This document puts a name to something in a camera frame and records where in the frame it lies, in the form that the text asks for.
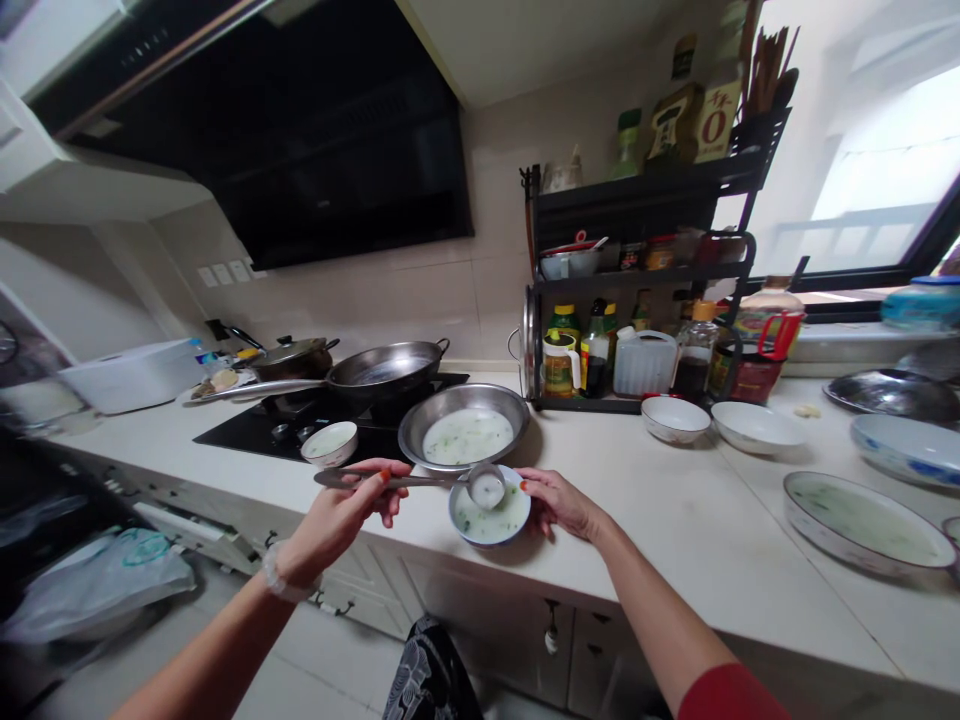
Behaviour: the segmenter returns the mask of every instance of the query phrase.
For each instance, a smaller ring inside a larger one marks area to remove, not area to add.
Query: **spoon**
[[[356,470],[343,468],[327,468],[313,476],[313,480],[336,490],[353,490],[358,482],[347,482],[345,477],[356,477]],[[506,481],[500,468],[492,463],[478,463],[470,468],[469,472],[456,478],[425,478],[409,475],[407,477],[391,477],[387,481],[387,489],[395,490],[402,487],[457,487],[465,485],[470,499],[482,510],[492,510],[503,500],[506,493]]]

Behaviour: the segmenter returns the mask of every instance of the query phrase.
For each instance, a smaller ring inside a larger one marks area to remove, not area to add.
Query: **black cooktop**
[[[195,437],[193,441],[201,445],[306,462],[300,457],[301,437],[306,439],[325,425],[352,420],[359,428],[359,442],[350,462],[372,457],[406,462],[397,442],[397,428],[403,416],[422,400],[452,385],[462,385],[469,377],[458,373],[438,373],[432,381],[404,395],[364,406],[352,405],[328,388],[264,398],[249,410]]]

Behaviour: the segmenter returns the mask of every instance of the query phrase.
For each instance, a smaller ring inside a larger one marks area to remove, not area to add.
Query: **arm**
[[[393,527],[400,498],[409,491],[384,492],[384,485],[391,474],[409,475],[410,467],[393,460],[367,460],[352,469],[376,474],[356,491],[320,492],[280,548],[277,575],[289,585],[310,587],[374,512],[380,513],[384,527]],[[203,632],[114,713],[113,720],[233,717],[294,609],[294,603],[273,595],[263,573],[257,573]]]
[[[534,468],[517,472],[525,478],[523,491],[539,501],[535,528],[550,537],[550,526],[559,524],[596,546],[660,691],[674,717],[681,717],[690,688],[715,668],[739,664],[737,658],[592,500],[559,473]],[[782,713],[766,717],[786,717],[772,697],[762,694]]]

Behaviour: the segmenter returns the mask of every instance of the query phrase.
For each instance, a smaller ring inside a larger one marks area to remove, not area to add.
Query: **woman's left hand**
[[[393,527],[400,512],[400,500],[410,494],[407,488],[386,490],[391,477],[405,477],[411,468],[399,460],[372,458],[351,465],[357,475],[345,476],[358,482],[361,474],[373,473],[356,490],[321,490],[307,516],[277,554],[277,574],[296,587],[309,587],[350,547],[363,521],[380,513],[383,526]]]

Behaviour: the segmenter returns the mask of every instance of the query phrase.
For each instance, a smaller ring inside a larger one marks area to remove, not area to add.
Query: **frying pan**
[[[203,404],[214,400],[239,400],[329,387],[348,400],[383,400],[412,390],[437,374],[440,359],[450,341],[412,341],[364,350],[334,365],[324,380],[276,380],[244,385],[191,400]]]

